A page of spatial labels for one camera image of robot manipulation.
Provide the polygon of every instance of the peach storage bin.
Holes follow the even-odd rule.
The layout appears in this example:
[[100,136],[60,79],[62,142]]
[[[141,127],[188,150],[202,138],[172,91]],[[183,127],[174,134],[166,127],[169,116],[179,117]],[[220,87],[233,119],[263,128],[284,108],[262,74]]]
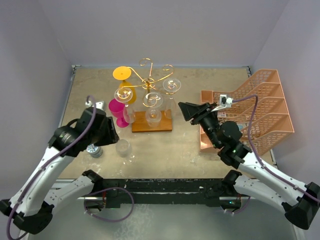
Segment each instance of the peach storage bin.
[[[287,102],[275,69],[260,69],[249,77],[238,89],[232,92],[202,90],[200,103],[218,103],[220,94],[227,94],[233,99],[241,99],[257,94],[258,105],[251,128],[251,138],[259,155],[263,155],[290,134],[294,127],[290,118]],[[223,123],[234,121],[242,128],[241,141],[248,142],[248,124],[254,108],[255,98],[233,103],[231,108],[219,111],[218,118]],[[217,152],[200,127],[200,151]]]

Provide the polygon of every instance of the wooden block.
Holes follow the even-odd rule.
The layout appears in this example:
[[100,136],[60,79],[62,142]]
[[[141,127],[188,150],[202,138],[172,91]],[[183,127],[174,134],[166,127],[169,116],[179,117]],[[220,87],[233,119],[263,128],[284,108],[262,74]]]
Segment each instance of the wooden block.
[[165,111],[161,111],[162,117],[157,127],[150,127],[146,120],[145,111],[135,112],[135,121],[132,123],[133,133],[147,133],[147,132],[172,132],[172,119],[166,118]]

